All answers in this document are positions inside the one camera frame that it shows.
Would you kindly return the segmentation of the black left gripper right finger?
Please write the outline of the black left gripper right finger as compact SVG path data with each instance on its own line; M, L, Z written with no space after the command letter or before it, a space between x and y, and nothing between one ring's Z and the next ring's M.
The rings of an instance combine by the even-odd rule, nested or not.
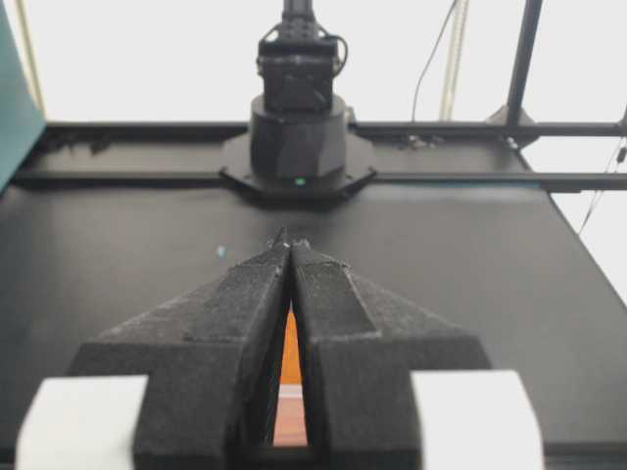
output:
M334 469L540 469L518 373L471 331L292 248L308 436Z

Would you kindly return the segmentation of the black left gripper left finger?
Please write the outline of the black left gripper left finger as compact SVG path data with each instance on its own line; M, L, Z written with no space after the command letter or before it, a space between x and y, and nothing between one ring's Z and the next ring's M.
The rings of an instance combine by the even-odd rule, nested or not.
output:
M39 386L19 469L223 469L270 440L291 248L280 230L220 278L84 342Z

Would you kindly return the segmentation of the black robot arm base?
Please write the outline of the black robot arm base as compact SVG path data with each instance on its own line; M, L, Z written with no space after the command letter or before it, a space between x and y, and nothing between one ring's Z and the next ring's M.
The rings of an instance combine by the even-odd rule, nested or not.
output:
M331 200L377 173L374 148L349 129L348 107L333 91L348 45L316 20L310 1L286 1L259 42L264 91L251 104L245 134L222 147L222 177L265 199Z

